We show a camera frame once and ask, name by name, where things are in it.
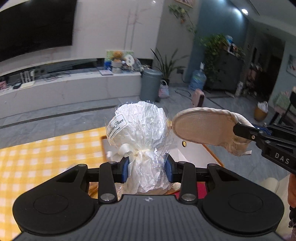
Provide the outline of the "grey round trash bin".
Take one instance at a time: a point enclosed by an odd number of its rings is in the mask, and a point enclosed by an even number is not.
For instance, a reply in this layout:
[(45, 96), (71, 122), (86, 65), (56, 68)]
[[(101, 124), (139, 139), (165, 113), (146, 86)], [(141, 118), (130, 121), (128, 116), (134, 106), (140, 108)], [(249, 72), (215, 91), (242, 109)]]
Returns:
[(158, 99), (162, 76), (158, 70), (145, 69), (142, 72), (140, 100), (155, 102)]

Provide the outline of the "yellow checkered tablecloth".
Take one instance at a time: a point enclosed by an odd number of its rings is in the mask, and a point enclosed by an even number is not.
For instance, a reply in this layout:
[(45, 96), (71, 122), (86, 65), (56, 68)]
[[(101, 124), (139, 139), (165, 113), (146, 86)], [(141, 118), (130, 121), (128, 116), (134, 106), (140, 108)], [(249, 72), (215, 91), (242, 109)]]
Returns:
[(1, 149), (1, 240), (20, 230), (12, 207), (24, 192), (77, 164), (98, 167), (105, 160), (104, 127)]

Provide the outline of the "white marble TV console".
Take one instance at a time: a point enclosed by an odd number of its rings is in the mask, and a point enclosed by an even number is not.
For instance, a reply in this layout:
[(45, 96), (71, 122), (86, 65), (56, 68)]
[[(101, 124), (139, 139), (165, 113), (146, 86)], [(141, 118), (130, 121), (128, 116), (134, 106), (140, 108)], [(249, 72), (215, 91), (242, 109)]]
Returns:
[(102, 76), (76, 73), (53, 81), (37, 80), (32, 86), (1, 92), (1, 118), (60, 105), (140, 94), (139, 72)]

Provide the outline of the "red Wonderlab cube box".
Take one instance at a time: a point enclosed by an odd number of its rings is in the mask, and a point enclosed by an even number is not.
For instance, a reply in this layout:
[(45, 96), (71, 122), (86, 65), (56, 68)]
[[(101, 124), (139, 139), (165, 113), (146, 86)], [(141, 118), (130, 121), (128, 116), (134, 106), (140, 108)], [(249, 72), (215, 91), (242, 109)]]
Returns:
[(207, 195), (205, 182), (197, 182), (197, 195), (199, 199), (203, 199)]

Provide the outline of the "beige soft slipper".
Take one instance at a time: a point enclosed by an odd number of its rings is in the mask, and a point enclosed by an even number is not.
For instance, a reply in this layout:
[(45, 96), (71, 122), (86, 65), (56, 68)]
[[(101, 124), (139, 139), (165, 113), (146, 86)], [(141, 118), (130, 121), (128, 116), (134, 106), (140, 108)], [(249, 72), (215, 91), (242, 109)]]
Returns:
[(248, 155), (250, 140), (233, 132), (236, 124), (253, 127), (241, 114), (225, 109), (189, 108), (178, 112), (171, 128), (179, 138), (197, 143), (221, 146), (235, 156)]

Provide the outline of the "tall green floor plant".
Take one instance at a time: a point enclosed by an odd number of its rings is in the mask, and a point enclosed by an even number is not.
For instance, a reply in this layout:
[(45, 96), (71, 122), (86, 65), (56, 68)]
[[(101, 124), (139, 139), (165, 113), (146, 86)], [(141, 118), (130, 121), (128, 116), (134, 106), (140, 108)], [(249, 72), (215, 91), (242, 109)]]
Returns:
[(175, 49), (170, 58), (168, 58), (167, 54), (164, 56), (161, 55), (160, 51), (156, 48), (155, 50), (151, 49), (154, 57), (156, 58), (157, 65), (156, 68), (163, 74), (163, 80), (170, 80), (170, 76), (173, 71), (177, 69), (184, 69), (185, 66), (178, 65), (178, 63), (189, 57), (189, 55), (183, 55), (181, 57), (176, 57), (178, 48)]

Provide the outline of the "teddy bear on console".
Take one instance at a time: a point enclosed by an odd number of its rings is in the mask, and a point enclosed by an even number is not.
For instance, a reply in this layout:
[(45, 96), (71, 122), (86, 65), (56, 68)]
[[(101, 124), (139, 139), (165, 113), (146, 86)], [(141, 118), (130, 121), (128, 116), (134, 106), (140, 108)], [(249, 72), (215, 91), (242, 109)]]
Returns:
[(123, 52), (122, 51), (113, 51), (111, 59), (113, 62), (121, 62), (123, 59)]

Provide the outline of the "pink space heater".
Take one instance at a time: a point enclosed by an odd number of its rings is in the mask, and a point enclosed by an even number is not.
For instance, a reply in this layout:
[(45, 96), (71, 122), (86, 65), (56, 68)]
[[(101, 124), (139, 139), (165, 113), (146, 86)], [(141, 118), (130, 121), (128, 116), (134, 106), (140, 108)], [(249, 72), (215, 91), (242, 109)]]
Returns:
[(200, 89), (196, 89), (192, 95), (192, 106), (194, 108), (202, 107), (204, 102), (204, 92)]

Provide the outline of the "dark cabinet with plants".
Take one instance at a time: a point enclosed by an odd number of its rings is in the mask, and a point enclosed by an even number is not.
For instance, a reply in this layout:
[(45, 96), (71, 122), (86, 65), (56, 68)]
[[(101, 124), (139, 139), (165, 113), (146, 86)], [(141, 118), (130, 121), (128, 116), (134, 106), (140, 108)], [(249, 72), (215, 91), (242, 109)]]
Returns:
[(234, 93), (244, 65), (244, 51), (230, 36), (210, 35), (200, 39), (204, 46), (205, 90)]

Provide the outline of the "white flower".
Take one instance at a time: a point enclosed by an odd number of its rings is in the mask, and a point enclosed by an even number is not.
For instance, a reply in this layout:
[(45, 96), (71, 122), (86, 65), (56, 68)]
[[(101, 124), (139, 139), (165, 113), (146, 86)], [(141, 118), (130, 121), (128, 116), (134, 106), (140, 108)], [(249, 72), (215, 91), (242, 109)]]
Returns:
[(172, 144), (169, 124), (167, 110), (148, 101), (116, 108), (106, 125), (106, 136), (121, 158), (129, 158), (124, 194), (169, 188), (164, 170)]

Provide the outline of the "white round desk fan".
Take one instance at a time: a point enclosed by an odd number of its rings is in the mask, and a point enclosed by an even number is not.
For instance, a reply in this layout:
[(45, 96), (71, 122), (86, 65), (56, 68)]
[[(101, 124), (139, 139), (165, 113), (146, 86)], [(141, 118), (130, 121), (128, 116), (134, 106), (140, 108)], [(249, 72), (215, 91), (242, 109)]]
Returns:
[(135, 63), (133, 56), (130, 54), (125, 55), (125, 63), (127, 66), (132, 67)]

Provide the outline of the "white wifi router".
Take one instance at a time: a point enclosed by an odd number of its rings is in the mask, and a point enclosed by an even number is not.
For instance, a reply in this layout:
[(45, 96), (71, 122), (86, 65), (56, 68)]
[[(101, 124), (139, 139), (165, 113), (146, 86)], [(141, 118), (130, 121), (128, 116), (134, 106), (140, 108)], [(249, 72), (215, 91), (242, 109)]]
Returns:
[(35, 83), (35, 72), (34, 72), (34, 70), (21, 72), (20, 77), (21, 77), (20, 89), (31, 87)]

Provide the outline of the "framed wall picture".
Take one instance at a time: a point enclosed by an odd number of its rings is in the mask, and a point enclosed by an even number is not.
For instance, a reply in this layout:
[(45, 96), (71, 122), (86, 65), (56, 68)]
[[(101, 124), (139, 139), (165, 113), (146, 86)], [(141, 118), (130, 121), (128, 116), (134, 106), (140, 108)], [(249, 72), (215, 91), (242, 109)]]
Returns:
[(184, 4), (190, 8), (193, 8), (195, 1), (194, 0), (175, 0), (178, 3)]

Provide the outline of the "pastel woven handbag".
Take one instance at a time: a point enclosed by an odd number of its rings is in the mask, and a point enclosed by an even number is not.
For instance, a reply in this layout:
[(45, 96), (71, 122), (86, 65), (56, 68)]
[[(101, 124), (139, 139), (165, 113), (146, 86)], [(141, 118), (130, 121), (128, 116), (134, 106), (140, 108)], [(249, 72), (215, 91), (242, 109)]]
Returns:
[(168, 98), (170, 97), (169, 86), (165, 80), (161, 80), (159, 86), (159, 98)]

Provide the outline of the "orange cardboard storage box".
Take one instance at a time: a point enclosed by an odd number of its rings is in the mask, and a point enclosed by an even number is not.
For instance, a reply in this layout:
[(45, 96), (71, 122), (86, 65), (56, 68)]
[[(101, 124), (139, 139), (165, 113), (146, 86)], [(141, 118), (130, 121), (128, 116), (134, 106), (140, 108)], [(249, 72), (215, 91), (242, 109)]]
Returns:
[[(176, 136), (173, 136), (173, 139), (174, 142), (169, 149), (169, 154), (176, 162), (187, 161), (199, 168), (206, 168), (209, 163), (224, 166), (206, 145), (187, 142)], [(102, 137), (101, 143), (104, 158), (107, 162), (119, 162), (121, 160), (116, 147), (109, 144), (106, 136)]]

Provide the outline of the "blue water jug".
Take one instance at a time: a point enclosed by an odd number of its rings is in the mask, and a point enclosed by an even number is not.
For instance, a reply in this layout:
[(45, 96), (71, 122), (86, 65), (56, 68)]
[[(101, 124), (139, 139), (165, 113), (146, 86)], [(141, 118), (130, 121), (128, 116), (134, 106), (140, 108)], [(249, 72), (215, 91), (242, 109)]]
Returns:
[(192, 78), (189, 84), (190, 90), (200, 89), (203, 90), (207, 77), (204, 73), (204, 63), (200, 63), (200, 69), (195, 70), (192, 74)]

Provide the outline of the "black wall television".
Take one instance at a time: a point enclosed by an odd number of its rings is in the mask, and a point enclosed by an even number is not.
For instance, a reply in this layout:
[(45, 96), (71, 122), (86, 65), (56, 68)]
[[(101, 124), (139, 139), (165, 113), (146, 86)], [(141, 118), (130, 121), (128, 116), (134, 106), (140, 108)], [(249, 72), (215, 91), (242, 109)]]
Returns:
[(1, 61), (72, 45), (77, 1), (26, 1), (1, 11)]

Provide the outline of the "hanging ivy vine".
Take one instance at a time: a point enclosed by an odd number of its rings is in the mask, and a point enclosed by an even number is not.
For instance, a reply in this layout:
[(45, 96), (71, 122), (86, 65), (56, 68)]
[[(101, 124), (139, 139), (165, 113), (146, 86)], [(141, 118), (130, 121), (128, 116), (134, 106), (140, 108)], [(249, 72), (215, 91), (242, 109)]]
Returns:
[(187, 31), (194, 36), (197, 32), (197, 29), (196, 25), (191, 20), (189, 11), (177, 4), (169, 4), (168, 8), (169, 12), (179, 19), (181, 24), (185, 24)]

